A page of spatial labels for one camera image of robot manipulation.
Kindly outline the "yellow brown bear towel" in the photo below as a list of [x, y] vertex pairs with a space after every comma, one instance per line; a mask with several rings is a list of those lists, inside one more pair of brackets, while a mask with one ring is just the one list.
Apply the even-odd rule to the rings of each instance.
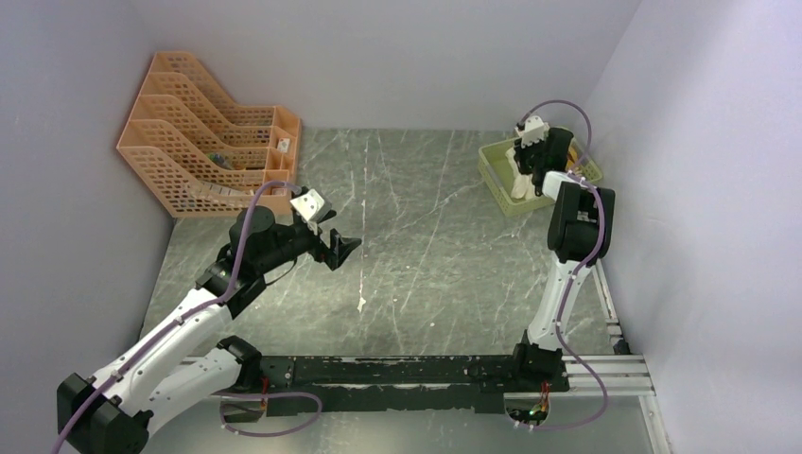
[[586, 158], [587, 156], [581, 149], [580, 144], [575, 139], [572, 139], [567, 149], [566, 171], [581, 174]]

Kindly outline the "orange plastic file organizer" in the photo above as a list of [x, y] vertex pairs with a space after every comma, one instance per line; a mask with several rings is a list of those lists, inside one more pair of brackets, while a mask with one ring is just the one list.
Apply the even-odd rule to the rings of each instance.
[[239, 104], [193, 54], [154, 54], [117, 151], [173, 218], [236, 215], [269, 181], [295, 183], [301, 119]]

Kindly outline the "cream white towel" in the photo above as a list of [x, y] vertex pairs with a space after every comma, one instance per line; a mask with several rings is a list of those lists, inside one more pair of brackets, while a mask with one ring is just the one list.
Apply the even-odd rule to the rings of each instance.
[[508, 148], [505, 157], [512, 170], [513, 183], [510, 197], [514, 200], [530, 201], [536, 198], [535, 186], [532, 182], [532, 166], [519, 155], [515, 148]]

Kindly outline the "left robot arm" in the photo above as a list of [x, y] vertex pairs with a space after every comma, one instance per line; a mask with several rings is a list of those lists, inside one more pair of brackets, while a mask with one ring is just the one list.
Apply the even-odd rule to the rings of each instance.
[[320, 224], [335, 210], [308, 196], [295, 203], [289, 225], [277, 223], [264, 206], [241, 212], [217, 260], [165, 319], [89, 377], [72, 374], [59, 385], [52, 452], [70, 445], [79, 453], [139, 453], [205, 397], [258, 387], [261, 354], [237, 336], [215, 345], [197, 365], [179, 365], [269, 286], [268, 272], [305, 254], [334, 271], [361, 245], [337, 230], [323, 240]]

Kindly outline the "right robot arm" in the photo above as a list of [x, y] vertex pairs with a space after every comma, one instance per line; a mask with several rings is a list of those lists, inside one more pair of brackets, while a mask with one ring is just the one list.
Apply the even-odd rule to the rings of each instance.
[[568, 164], [573, 133], [545, 124], [516, 126], [514, 168], [533, 194], [554, 201], [547, 234], [552, 252], [546, 289], [522, 341], [514, 349], [510, 377], [523, 392], [560, 375], [567, 350], [567, 323], [580, 285], [610, 247], [615, 192], [599, 188]]

